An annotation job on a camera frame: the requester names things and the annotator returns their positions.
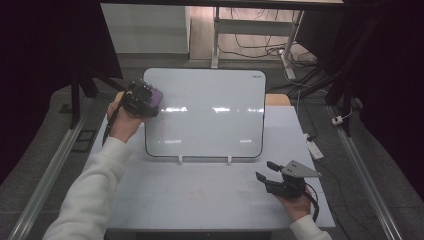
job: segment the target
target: white table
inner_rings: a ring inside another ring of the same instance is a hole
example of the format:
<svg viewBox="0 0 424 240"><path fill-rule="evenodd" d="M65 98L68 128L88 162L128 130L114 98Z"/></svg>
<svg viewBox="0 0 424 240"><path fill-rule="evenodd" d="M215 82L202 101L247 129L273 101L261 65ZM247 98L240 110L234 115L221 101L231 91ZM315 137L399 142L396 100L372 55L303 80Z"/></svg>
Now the white table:
<svg viewBox="0 0 424 240"><path fill-rule="evenodd" d="M100 133L104 131L103 122ZM101 135L92 152L101 148ZM125 165L109 228L126 231L272 231L291 223L283 206L256 180L279 173L267 161L296 160L314 169L293 107L266 107L264 147L254 159L153 158L145 151L144 127L128 142L133 155ZM306 179L318 192L320 227L334 227L319 179Z"/></svg>

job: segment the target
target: wall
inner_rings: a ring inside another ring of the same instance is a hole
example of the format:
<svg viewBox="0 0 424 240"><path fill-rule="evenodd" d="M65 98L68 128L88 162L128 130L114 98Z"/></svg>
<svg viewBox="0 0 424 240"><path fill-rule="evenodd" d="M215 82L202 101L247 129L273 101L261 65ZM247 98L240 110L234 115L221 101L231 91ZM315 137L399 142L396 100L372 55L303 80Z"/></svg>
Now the wall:
<svg viewBox="0 0 424 240"><path fill-rule="evenodd" d="M188 53L184 6L101 4L117 53Z"/></svg>

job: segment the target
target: whiteboard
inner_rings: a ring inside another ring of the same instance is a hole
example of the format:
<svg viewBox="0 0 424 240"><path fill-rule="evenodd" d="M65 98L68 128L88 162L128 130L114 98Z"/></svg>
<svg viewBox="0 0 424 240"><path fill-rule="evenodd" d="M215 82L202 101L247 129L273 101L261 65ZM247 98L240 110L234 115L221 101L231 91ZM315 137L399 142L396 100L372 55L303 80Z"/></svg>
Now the whiteboard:
<svg viewBox="0 0 424 240"><path fill-rule="evenodd" d="M262 152L263 72L150 68L144 81L163 93L145 124L145 147L156 157L257 157Z"/></svg>

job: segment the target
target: floor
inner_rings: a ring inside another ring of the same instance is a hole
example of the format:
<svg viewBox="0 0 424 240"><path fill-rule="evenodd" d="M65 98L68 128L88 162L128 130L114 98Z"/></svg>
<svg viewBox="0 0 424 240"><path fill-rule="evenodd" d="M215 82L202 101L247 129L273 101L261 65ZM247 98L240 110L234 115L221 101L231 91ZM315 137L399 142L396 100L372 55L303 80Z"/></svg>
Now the floor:
<svg viewBox="0 0 424 240"><path fill-rule="evenodd" d="M298 13L299 11L294 13L288 10L220 8L219 17L221 19L290 22L294 14ZM190 7L190 15L190 59L211 59L214 8ZM221 49L219 59L278 61L280 58L276 54L276 49L283 48L286 42L287 37L220 34L218 40L218 46ZM294 45L292 52L299 55L307 51L300 45Z"/></svg>
<svg viewBox="0 0 424 240"><path fill-rule="evenodd" d="M229 35L228 37L234 39L234 35ZM206 39L208 39L206 35L202 34L199 36L199 41L202 41L202 45L209 44ZM263 44L265 43L265 38L259 38L258 41L262 41L261 44ZM222 48L228 47L232 51L238 50L237 48L232 49L230 47L231 44L225 45L225 41L222 42L222 45L220 42L220 46ZM210 58L206 56L208 52L209 50L204 51L204 57L200 57L200 53L198 57L191 56L193 58L191 60L164 58L163 56L120 55L119 61L124 80L118 81L122 85L126 85L130 81L140 79L143 72L150 67L209 68ZM239 60L222 61L220 68L261 70L267 76L267 89L283 86L273 90L275 93L288 93L296 87L296 85L285 79L281 69L281 62L277 60ZM310 70L310 67L294 69L296 76L299 78L305 76ZM320 77L320 75L314 76L311 82L319 81ZM100 93L94 99L92 111L90 111L88 120L82 127L83 134L79 138L81 141L77 141L73 145L73 150L66 159L59 177L37 220L34 222L27 239L41 239L48 225L57 217L69 186L80 174L88 157L91 147L90 141L82 140L84 138L94 138L99 134L98 129L105 110L114 98L116 91L101 81L96 80L96 84ZM352 162L340 141L337 129L330 122L328 107L323 100L327 90L322 89L322 91L300 100L297 99L299 89L291 91L291 102L298 112L299 122L303 131L316 135L314 141L324 154L324 159L315 162L315 166L322 173L320 180L337 225L335 228L325 230L330 233L333 239L387 239L373 210L373 206L370 204L368 196L352 166ZM67 132L70 124L70 115L66 111L61 111L62 108L67 108L66 104L68 106L70 104L69 88L59 90L53 95L50 110L37 136L18 166L0 186L0 239L6 239L10 235L32 192ZM424 228L422 227L424 222L423 201L409 185L389 154L363 126L359 119L359 113L360 108L355 107L351 115L352 140L355 142L363 161L368 167L375 185L393 215L403 239L424 239ZM108 232L108 237L109 239L149 239L145 234L135 235L133 233L117 232ZM207 238L205 235L197 237L192 235L190 238L187 236L174 236L173 239ZM282 230L273 232L271 239L294 239L294 236L289 230Z"/></svg>

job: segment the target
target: cable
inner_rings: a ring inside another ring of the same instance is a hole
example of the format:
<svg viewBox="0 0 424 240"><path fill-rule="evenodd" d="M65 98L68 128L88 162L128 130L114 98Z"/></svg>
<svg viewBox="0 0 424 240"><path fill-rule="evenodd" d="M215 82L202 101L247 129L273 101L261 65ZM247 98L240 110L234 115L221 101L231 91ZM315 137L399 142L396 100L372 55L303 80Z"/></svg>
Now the cable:
<svg viewBox="0 0 424 240"><path fill-rule="evenodd" d="M289 77L287 76L286 71L283 71L283 72L284 72L284 76L286 77L286 80L287 80L288 82L290 82L290 83L292 83L292 84L294 84L294 85L298 85L298 86L311 87L311 85L306 85L306 84L301 84L301 83L296 83L296 82L292 82L292 81L290 81Z"/></svg>
<svg viewBox="0 0 424 240"><path fill-rule="evenodd" d="M301 55L303 55L303 54L306 54L306 53L309 53L309 52L305 52L305 53L300 54L300 55L297 57L297 60L295 60L295 59L294 59L294 57L293 57L293 53L292 53L292 52L290 52L291 60L289 59L289 61L290 61L293 65L295 65L296 67L298 67L298 68L306 68L306 67L315 67L315 66L317 66L316 62L313 62L313 61L300 61L300 60L299 60L299 57L300 57Z"/></svg>
<svg viewBox="0 0 424 240"><path fill-rule="evenodd" d="M322 79L324 78L324 76L321 76L320 78L318 78L318 80L316 80L316 82L319 82L319 81L321 81ZM305 83L307 83L307 82L309 82L309 80L311 80L312 79L312 76L310 77L310 78L308 78L308 79L304 79L302 82L304 83L304 85L297 85L296 87L294 87L292 90L290 90L288 93L287 93L287 95L291 95L291 93L292 92L294 92L294 91L296 91L297 90L297 88L299 88L299 87L302 87L302 86L304 86L304 87L311 87L311 85L306 85Z"/></svg>
<svg viewBox="0 0 424 240"><path fill-rule="evenodd" d="M324 76L321 76L317 81L315 81L315 83L318 83L318 82L320 82L320 81L324 81L324 80L322 80L322 79L324 79L326 76L324 75ZM292 98L291 97L291 93L292 92L294 92L298 87L312 87L312 85L306 85L306 84L296 84L296 85L298 85L298 86L296 86L296 87L294 87L292 90L290 90L288 93L287 93L287 96L289 97L289 98ZM327 91L325 91L325 90L323 90L323 89L319 89L318 91L321 91L321 92L324 92L324 93L328 93Z"/></svg>
<svg viewBox="0 0 424 240"><path fill-rule="evenodd" d="M295 12L296 10L293 10L293 13L292 13L292 22L294 21L294 12Z"/></svg>
<svg viewBox="0 0 424 240"><path fill-rule="evenodd" d="M238 15L238 13L236 12L236 10L235 10L234 8L231 8L231 19L234 19L233 12L237 15L237 19L240 19L240 16ZM261 15L260 15L259 17L261 17L261 16L263 15L263 13L264 13L264 12L265 12L265 9L260 10L260 11L259 11L259 13L258 13L258 15L259 15L260 13L261 13ZM276 21L276 20L277 20L278 13L279 13L279 10L277 10L277 14L275 15L275 19L274 19L274 21ZM244 45L241 45L241 44L240 44L239 39L238 39L238 37L237 37L237 34L234 34L234 37L235 37L235 40L236 40L237 45L238 45L239 47L241 47L241 48L265 48L265 51L266 51L267 53L269 53L269 50L267 50L267 48L268 48L268 47L278 47L278 50L279 50L279 49L281 49L282 47L284 47L284 46L287 44L287 43L281 43L281 44L273 44L273 45L269 45L269 42L270 42L271 37L272 37L272 36L270 36L270 37L269 37L269 39L268 39L268 41L266 40L266 37L265 37L265 41L267 41L265 45L262 45L262 46L244 46Z"/></svg>
<svg viewBox="0 0 424 240"><path fill-rule="evenodd" d="M119 100L118 106L116 107L115 111L113 111L112 116L109 118L107 125L106 125L106 129L105 132L103 133L103 141L102 141L102 146L103 144L105 144L107 137L109 136L110 130L112 129L113 123L116 120L116 117L118 116L119 113L119 109L122 107L122 104L125 101L126 95L128 93L128 91L132 88L134 88L135 83L130 83L128 88L124 91L124 93L122 94L121 100Z"/></svg>
<svg viewBox="0 0 424 240"><path fill-rule="evenodd" d="M296 102L297 118L299 118L299 99L300 99L300 89L299 89L299 92L297 93L297 102Z"/></svg>
<svg viewBox="0 0 424 240"><path fill-rule="evenodd" d="M314 211L314 214L312 215L312 219L314 220L314 222L316 222L317 221L317 218L318 218L318 214L319 214L319 205L318 205L318 194L317 194L317 191L315 191L315 189L311 186L311 185L309 185L309 184L307 184L306 183L306 185L308 185L313 191L314 191L314 193L315 193L315 196L316 196L316 200L312 197L312 195L311 194L309 194L308 192L306 192L305 190L302 190L302 193L303 193L303 195L305 195L305 197L307 197L309 200L311 200L311 203L312 203L312 205L314 206L314 209L315 209L315 211Z"/></svg>
<svg viewBox="0 0 424 240"><path fill-rule="evenodd" d="M346 115L346 116L344 116L344 117L342 117L342 119L345 119L345 118L347 118L347 117L349 117L351 114L352 114L352 107L350 107L350 113L348 114L348 115Z"/></svg>
<svg viewBox="0 0 424 240"><path fill-rule="evenodd" d="M303 55L308 54L308 53L311 53L311 52L307 51L307 52L299 54L299 56L297 56L297 60L300 61L300 56L303 56Z"/></svg>
<svg viewBox="0 0 424 240"><path fill-rule="evenodd" d="M352 238L350 238L349 234L347 233L346 229L344 228L343 224L339 221L339 216L337 215L336 211L334 211L333 208L330 206L330 203L328 203L328 208L336 216L336 222L339 224L340 228L342 229L342 231L345 234L345 236L347 237L347 239L352 240Z"/></svg>
<svg viewBox="0 0 424 240"><path fill-rule="evenodd" d="M340 179L332 172L332 171L330 171L330 169L328 169L328 167L327 166L325 166L324 164L322 164L321 162L319 162L319 161L314 161L314 163L316 163L316 164L318 164L319 166L321 166L321 167L323 167L328 173L330 173L330 175L333 177L333 178L335 178L336 179L336 181L337 181L337 186L338 186L338 188L339 188L339 191L340 191L340 195L341 195L341 197L342 197L342 200L343 200L343 203L344 203L344 206L346 207L346 210L347 210L347 213L349 214L349 216L359 225L359 226L361 226L363 229L365 229L365 231L367 231L367 233L372 237L372 239L374 239L374 240L376 240L376 238L374 237L374 235L372 235L371 234L371 232L368 230L368 228L366 228L362 223L360 223L353 215L352 215L352 213L349 211L349 206L347 205L347 202L346 202L346 198L345 198L345 196L344 196L344 194L343 194L343 189L342 189L342 186L341 186L341 182L340 182Z"/></svg>
<svg viewBox="0 0 424 240"><path fill-rule="evenodd" d="M262 58L262 57L268 57L268 56L277 56L277 55L271 55L271 54L268 54L268 53L266 53L264 55L258 55L258 56L248 56L248 55L244 55L244 54L237 53L237 52L224 51L224 50L221 49L221 47L219 47L219 45L218 45L218 48L223 53L235 54L235 55L239 55L239 56L247 57L247 58Z"/></svg>
<svg viewBox="0 0 424 240"><path fill-rule="evenodd" d="M312 141L312 140L314 140L315 138L318 137L318 130L317 130L317 127L315 126L314 120L311 117L311 114L309 113L308 107L306 106L305 101L303 99L302 99L302 103L303 103L303 106L305 107L305 110L306 110L306 113L308 114L309 119L311 120L312 127L313 127L314 132L315 132L314 135L309 134L309 137L307 139L308 141Z"/></svg>
<svg viewBox="0 0 424 240"><path fill-rule="evenodd" d="M299 79L299 82L305 80L306 78L310 78L310 77L314 76L316 74L316 71L317 70L318 70L317 68L312 69L304 77L302 77L301 79ZM270 89L266 90L266 93L269 93L269 92L274 91L274 90L277 90L277 89L285 88L285 87L288 87L288 86L291 86L291 85L293 85L293 84L288 83L288 84L284 84L284 85L281 85L281 86L278 86L278 87L273 87L273 88L270 88Z"/></svg>

